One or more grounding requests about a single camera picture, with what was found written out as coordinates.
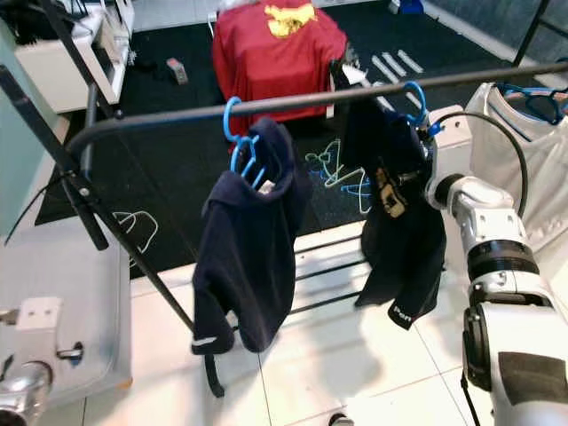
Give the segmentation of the blue plastic hanger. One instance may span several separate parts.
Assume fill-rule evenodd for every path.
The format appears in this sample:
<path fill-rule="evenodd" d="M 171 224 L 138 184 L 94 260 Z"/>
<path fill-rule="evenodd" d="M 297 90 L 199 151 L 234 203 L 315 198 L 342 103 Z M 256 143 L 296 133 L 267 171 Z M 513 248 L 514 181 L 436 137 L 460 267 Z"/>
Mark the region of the blue plastic hanger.
<path fill-rule="evenodd" d="M 422 86 L 419 85 L 418 82 L 408 81 L 403 83 L 403 90 L 405 90 L 411 98 L 415 98 L 414 104 L 419 108 L 415 116 L 408 116 L 410 124 L 413 124 L 416 129 L 423 129 L 423 127 L 429 126 L 426 122 L 427 118 L 429 118 L 430 110 Z"/>
<path fill-rule="evenodd" d="M 271 193 L 275 184 L 269 181 L 267 176 L 267 143 L 258 147 L 261 143 L 260 135 L 248 137 L 248 135 L 234 134 L 231 131 L 230 114 L 232 108 L 241 101 L 239 97 L 229 98 L 222 113 L 225 138 L 233 143 L 233 150 L 230 153 L 230 171 L 239 175 L 253 190 L 260 193 Z"/>
<path fill-rule="evenodd" d="M 507 101 L 523 102 L 520 113 L 548 124 L 557 125 L 568 116 L 568 88 L 522 88 L 510 83 L 496 83 L 495 88 Z"/>
<path fill-rule="evenodd" d="M 369 178 L 362 168 L 345 171 L 343 166 L 338 166 L 336 171 L 326 178 L 325 186 L 337 187 L 342 192 L 354 195 L 354 198 L 357 200 L 359 214 L 365 216 L 372 210 Z"/>

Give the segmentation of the black shirt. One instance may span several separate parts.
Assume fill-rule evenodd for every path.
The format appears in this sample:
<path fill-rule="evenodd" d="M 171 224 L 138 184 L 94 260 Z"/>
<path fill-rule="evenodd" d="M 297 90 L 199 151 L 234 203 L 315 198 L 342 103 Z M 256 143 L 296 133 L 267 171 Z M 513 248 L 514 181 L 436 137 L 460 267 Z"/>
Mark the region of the black shirt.
<path fill-rule="evenodd" d="M 437 307 L 446 233 L 441 212 L 423 198 L 425 187 L 398 186 L 398 171 L 431 170 L 430 160 L 402 114 L 373 99 L 346 106 L 341 162 L 366 172 L 372 194 L 361 235 L 372 271 L 356 304 L 386 304 L 387 317 L 405 330 Z"/>

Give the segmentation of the pale green plastic hanger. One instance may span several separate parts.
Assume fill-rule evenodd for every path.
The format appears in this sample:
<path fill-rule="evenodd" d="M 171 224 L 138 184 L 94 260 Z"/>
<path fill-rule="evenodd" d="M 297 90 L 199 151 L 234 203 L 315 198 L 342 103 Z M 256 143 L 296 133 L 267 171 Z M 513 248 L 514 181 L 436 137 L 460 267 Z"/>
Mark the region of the pale green plastic hanger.
<path fill-rule="evenodd" d="M 306 162 L 318 165 L 317 174 L 323 178 L 323 186 L 330 188 L 341 185 L 345 179 L 349 179 L 356 170 L 346 170 L 341 162 L 342 140 L 333 138 L 332 141 L 321 150 L 320 153 L 308 153 L 304 155 Z"/>

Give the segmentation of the black metal clothes rack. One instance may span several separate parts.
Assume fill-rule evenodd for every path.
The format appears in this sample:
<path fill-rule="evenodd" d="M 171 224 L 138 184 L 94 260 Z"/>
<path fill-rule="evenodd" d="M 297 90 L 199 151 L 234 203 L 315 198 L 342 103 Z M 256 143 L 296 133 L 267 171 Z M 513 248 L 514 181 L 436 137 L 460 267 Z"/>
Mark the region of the black metal clothes rack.
<path fill-rule="evenodd" d="M 29 96 L 15 81 L 11 74 L 3 73 L 0 77 L 1 86 L 5 96 L 13 104 L 13 108 L 20 114 L 21 119 L 33 131 L 34 137 L 44 147 L 46 153 L 52 158 L 54 167 L 64 181 L 65 187 L 77 194 L 77 199 L 72 202 L 73 210 L 76 211 L 83 226 L 88 232 L 92 243 L 98 250 L 106 250 L 110 241 L 121 243 L 127 256 L 137 263 L 139 269 L 146 274 L 150 283 L 165 297 L 167 304 L 174 310 L 176 315 L 183 320 L 186 327 L 193 332 L 194 321 L 191 313 L 188 313 L 175 300 L 158 272 L 153 271 L 150 264 L 143 259 L 137 244 L 131 243 L 125 231 L 111 218 L 110 212 L 102 206 L 98 200 L 96 191 L 93 190 L 89 179 L 85 177 L 80 163 L 75 159 L 76 153 L 84 153 L 94 139 L 102 134 L 114 133 L 118 130 L 143 129 L 143 127 L 158 127 L 179 122 L 198 121 L 218 117 L 222 119 L 224 106 L 212 106 L 211 108 L 194 108 L 188 110 L 171 111 L 171 113 L 146 114 L 146 116 L 131 117 L 129 119 L 117 119 L 117 121 L 101 122 L 92 124 L 82 130 L 76 138 L 68 143 L 61 143 L 54 137 L 52 131 L 46 126 L 44 118 L 37 113 Z M 373 88 L 357 88 L 345 91 L 329 91 L 303 96 L 289 96 L 238 103 L 233 106 L 230 116 L 251 116 L 252 114 L 268 113 L 285 109 L 296 109 L 309 106 L 329 106 L 333 103 L 348 103 L 356 100 L 374 99 L 381 96 L 390 96 L 395 93 L 392 85 L 373 86 Z"/>

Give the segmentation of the white T-shirt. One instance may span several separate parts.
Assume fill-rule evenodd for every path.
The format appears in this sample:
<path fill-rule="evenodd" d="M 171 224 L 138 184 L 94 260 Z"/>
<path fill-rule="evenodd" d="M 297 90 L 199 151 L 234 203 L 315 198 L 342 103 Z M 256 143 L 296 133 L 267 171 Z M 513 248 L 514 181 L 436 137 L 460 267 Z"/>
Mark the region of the white T-shirt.
<path fill-rule="evenodd" d="M 568 266 L 568 116 L 552 125 L 520 113 L 495 83 L 484 83 L 465 106 L 472 113 L 471 170 L 507 190 L 520 210 L 542 271 Z"/>

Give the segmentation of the red cloth cover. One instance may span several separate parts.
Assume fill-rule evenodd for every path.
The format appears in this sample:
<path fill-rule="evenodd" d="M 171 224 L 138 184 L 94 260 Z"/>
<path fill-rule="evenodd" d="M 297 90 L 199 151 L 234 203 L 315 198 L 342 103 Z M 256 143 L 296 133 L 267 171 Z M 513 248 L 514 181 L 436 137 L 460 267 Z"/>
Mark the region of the red cloth cover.
<path fill-rule="evenodd" d="M 261 0 L 219 12 L 212 32 L 212 68 L 224 101 L 300 96 L 330 89 L 330 65 L 346 53 L 345 33 L 327 12 L 288 39 L 268 31 L 266 5 L 295 8 L 312 0 Z"/>

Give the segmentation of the navy fleece garment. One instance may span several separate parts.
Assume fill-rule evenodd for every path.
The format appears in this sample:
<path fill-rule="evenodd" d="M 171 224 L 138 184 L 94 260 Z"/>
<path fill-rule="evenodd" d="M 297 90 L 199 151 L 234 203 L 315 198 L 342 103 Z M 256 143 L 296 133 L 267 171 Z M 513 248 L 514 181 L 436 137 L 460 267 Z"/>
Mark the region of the navy fleece garment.
<path fill-rule="evenodd" d="M 293 139 L 267 116 L 258 139 L 260 186 L 225 170 L 202 208 L 203 231 L 192 276 L 196 356 L 231 351 L 240 340 L 261 352 L 272 344 L 295 301 L 295 243 L 312 198 Z"/>

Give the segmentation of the black floor mat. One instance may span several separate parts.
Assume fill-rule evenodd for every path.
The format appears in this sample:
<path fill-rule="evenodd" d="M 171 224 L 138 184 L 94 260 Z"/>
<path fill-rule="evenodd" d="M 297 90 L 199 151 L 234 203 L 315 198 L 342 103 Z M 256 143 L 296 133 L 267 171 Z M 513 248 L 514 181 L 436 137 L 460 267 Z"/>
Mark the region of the black floor mat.
<path fill-rule="evenodd" d="M 507 67 L 510 58 L 484 49 L 465 31 L 454 31 L 437 16 L 397 15 L 386 3 L 330 5 L 326 12 L 345 33 L 373 80 L 384 81 L 373 57 L 406 53 L 427 77 Z M 121 110 L 130 116 L 223 103 L 212 68 L 212 39 L 204 24 L 136 33 L 131 45 L 137 64 L 127 69 Z M 177 85 L 165 60 L 176 58 L 191 74 Z M 219 119 L 203 119 L 127 138 L 101 139 L 93 146 L 90 178 L 103 203 L 114 211 L 142 211 L 129 223 L 130 236 L 146 245 L 156 271 L 194 263 L 201 238 L 201 207 L 227 153 Z"/>

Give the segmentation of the yellow cloth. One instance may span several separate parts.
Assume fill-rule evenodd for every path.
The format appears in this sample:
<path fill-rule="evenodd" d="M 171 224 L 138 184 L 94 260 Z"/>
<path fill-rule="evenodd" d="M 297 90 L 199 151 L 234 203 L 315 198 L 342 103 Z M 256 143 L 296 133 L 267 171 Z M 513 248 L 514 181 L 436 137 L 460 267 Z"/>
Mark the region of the yellow cloth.
<path fill-rule="evenodd" d="M 266 5 L 264 13 L 268 17 L 268 31 L 276 39 L 288 39 L 305 25 L 318 19 L 317 8 L 313 4 L 302 4 L 295 8 Z"/>

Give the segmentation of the white cabinet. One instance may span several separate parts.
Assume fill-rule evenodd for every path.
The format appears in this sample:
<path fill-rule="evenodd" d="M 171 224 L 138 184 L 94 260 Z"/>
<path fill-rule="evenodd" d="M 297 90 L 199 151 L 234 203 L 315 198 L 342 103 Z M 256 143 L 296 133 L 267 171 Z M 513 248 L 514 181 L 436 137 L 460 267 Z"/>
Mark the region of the white cabinet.
<path fill-rule="evenodd" d="M 81 67 L 88 70 L 106 101 L 117 105 L 126 67 L 135 58 L 130 47 L 135 17 L 133 0 L 96 0 L 71 4 L 68 10 L 80 12 L 80 16 L 62 17 L 62 24 L 70 27 L 80 61 L 74 61 L 57 39 L 17 44 L 13 57 L 54 113 L 88 106 L 88 81 Z"/>

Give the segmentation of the white plastic bag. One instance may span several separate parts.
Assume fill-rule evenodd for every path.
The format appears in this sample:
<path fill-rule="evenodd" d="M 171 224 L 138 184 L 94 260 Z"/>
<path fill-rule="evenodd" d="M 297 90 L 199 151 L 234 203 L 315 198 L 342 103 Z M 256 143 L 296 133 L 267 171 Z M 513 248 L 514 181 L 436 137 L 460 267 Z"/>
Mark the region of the white plastic bag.
<path fill-rule="evenodd" d="M 243 5 L 258 4 L 261 0 L 219 0 L 217 11 L 231 11 Z"/>

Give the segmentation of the small grey box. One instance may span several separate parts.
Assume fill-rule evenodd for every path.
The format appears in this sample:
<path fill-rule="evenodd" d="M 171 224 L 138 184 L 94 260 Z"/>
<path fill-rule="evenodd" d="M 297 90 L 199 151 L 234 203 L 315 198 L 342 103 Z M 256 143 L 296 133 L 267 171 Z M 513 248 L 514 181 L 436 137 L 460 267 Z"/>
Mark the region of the small grey box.
<path fill-rule="evenodd" d="M 176 58 L 165 60 L 166 68 L 170 71 L 170 76 L 177 85 L 187 85 L 191 81 L 191 74 L 186 65 Z"/>

